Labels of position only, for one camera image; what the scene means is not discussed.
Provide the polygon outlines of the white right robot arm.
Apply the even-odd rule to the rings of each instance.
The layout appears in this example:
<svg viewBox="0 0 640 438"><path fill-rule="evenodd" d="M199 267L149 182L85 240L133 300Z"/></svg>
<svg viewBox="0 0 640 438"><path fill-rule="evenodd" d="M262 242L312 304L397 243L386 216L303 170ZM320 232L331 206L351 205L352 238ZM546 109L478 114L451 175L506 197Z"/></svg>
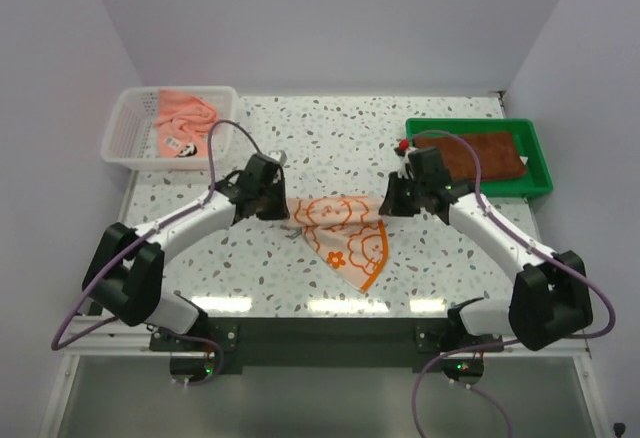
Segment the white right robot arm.
<svg viewBox="0 0 640 438"><path fill-rule="evenodd" d="M508 300L478 297L447 311L445 337L468 350L481 336L512 336L532 351L590 326L593 310L585 266L574 252L558 254L504 219L467 179L455 181L435 147L395 150L400 167L388 176L382 216L427 212L479 246L511 280Z"/></svg>

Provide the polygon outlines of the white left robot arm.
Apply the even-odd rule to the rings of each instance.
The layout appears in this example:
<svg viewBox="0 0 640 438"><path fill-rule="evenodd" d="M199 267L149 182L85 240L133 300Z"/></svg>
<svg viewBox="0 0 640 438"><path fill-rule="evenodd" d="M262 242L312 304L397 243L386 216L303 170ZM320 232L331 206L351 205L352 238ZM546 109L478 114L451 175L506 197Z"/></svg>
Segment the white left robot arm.
<svg viewBox="0 0 640 438"><path fill-rule="evenodd" d="M185 350L201 348L208 337L208 315L163 289L164 266L201 239L244 219L288 219L285 163L283 151L255 153L244 169L169 215L137 227L111 225L89 265L83 293L128 326L162 328Z"/></svg>

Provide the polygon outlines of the orange patterned cream towel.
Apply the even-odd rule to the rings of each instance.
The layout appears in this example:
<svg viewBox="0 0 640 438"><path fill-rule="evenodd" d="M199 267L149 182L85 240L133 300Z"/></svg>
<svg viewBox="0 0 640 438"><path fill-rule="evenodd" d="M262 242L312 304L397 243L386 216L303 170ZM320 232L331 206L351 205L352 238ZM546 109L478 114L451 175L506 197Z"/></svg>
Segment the orange patterned cream towel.
<svg viewBox="0 0 640 438"><path fill-rule="evenodd" d="M390 254L381 201L369 196L290 198L286 226L352 287L365 293Z"/></svg>

